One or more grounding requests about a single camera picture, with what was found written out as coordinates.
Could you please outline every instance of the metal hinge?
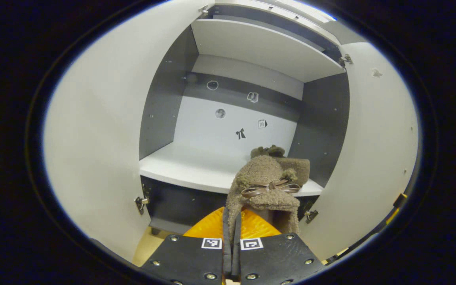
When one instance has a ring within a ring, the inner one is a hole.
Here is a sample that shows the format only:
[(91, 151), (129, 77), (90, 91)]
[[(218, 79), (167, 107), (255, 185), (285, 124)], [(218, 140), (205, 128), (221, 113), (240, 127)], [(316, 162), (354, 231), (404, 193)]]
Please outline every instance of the metal hinge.
[(342, 67), (345, 67), (345, 63), (349, 63), (350, 65), (352, 65), (353, 60), (351, 59), (351, 56), (349, 54), (346, 54), (344, 57), (340, 57), (337, 63), (339, 63), (339, 65), (342, 65)]
[(144, 206), (145, 206), (145, 204), (149, 204), (149, 198), (146, 196), (144, 196), (143, 198), (140, 198), (138, 196), (135, 198), (135, 204), (136, 204), (138, 211), (140, 212), (140, 215), (143, 215)]
[(318, 215), (318, 211), (306, 211), (304, 215), (306, 216), (306, 224), (309, 224)]
[(204, 15), (209, 14), (209, 11), (207, 10), (208, 7), (209, 7), (209, 5), (205, 5), (204, 7), (201, 7), (200, 9), (198, 9), (198, 11), (200, 11)]

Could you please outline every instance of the bolt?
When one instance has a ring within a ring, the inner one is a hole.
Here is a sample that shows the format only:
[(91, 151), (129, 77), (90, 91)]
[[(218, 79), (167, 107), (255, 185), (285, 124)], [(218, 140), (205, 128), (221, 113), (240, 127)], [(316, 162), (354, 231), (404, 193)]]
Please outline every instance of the bolt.
[(256, 278), (258, 278), (258, 274), (248, 274), (246, 276), (247, 280), (255, 280)]
[(216, 274), (205, 274), (205, 278), (214, 280), (214, 279), (217, 279), (217, 276), (216, 276)]

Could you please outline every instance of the ear flap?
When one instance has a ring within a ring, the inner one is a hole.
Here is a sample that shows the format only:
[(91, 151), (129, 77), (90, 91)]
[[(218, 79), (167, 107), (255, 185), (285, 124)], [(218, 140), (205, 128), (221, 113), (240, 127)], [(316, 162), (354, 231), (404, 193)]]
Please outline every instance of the ear flap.
[(293, 169), (296, 172), (296, 182), (298, 185), (304, 185), (309, 180), (311, 171), (311, 162), (309, 159), (274, 157), (283, 169)]

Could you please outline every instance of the cabinet door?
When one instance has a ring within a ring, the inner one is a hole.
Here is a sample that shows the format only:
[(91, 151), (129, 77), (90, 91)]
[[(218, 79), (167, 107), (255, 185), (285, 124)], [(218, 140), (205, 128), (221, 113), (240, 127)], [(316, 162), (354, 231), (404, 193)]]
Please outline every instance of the cabinet door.
[(114, 27), (72, 59), (49, 103), (43, 148), (54, 194), (86, 236), (127, 261), (150, 223), (134, 203), (146, 95), (167, 50), (209, 3), (168, 1)]
[(407, 187), (418, 151), (418, 118), (398, 71), (369, 43), (340, 46), (350, 87), (348, 127), (330, 180), (300, 222), (301, 238), (320, 259), (369, 233)]

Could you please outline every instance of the sticker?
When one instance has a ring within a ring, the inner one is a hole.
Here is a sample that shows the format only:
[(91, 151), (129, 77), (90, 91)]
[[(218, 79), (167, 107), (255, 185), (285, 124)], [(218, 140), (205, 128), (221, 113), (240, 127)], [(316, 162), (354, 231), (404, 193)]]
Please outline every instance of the sticker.
[(223, 241), (220, 238), (204, 238), (201, 244), (203, 249), (221, 249)]
[(243, 128), (240, 129), (240, 131), (235, 132), (235, 134), (239, 136), (239, 139), (241, 139), (241, 138), (245, 139), (246, 138), (246, 136), (244, 135), (244, 129)]
[(223, 119), (226, 116), (226, 111), (224, 109), (217, 109), (216, 110), (216, 118)]
[(259, 120), (258, 121), (258, 128), (259, 129), (265, 128), (266, 126), (268, 126), (268, 124), (266, 123), (266, 120)]
[(214, 91), (214, 90), (217, 89), (217, 87), (219, 87), (219, 83), (217, 83), (217, 81), (215, 81), (215, 80), (210, 80), (210, 81), (207, 82), (207, 88), (208, 88), (209, 90)]
[(246, 238), (240, 240), (240, 250), (249, 251), (251, 249), (262, 249), (263, 244), (260, 238)]
[(383, 76), (383, 74), (377, 68), (371, 68), (370, 70), (372, 71), (373, 77), (381, 78), (381, 76)]
[(258, 102), (258, 97), (259, 94), (257, 92), (249, 92), (249, 94), (247, 95), (247, 99), (253, 103)]

